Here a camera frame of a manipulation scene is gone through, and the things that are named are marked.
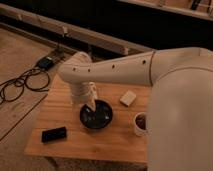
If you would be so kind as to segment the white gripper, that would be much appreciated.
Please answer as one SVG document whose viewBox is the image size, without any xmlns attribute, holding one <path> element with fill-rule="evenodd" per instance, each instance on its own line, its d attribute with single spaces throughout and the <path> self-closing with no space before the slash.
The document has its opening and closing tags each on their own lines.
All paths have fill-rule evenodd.
<svg viewBox="0 0 213 171">
<path fill-rule="evenodd" d="M 71 84 L 71 99 L 74 104 L 86 104 L 92 111 L 96 110 L 95 100 L 98 98 L 94 82 Z"/>
</svg>

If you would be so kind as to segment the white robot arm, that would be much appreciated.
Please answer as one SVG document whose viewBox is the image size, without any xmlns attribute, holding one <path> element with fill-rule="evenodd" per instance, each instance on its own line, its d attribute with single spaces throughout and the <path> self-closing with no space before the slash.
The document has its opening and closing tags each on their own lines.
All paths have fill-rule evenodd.
<svg viewBox="0 0 213 171">
<path fill-rule="evenodd" d="M 156 50 L 96 63 L 77 52 L 58 74 L 77 99 L 90 82 L 149 86 L 148 171 L 213 171 L 213 51 Z"/>
</svg>

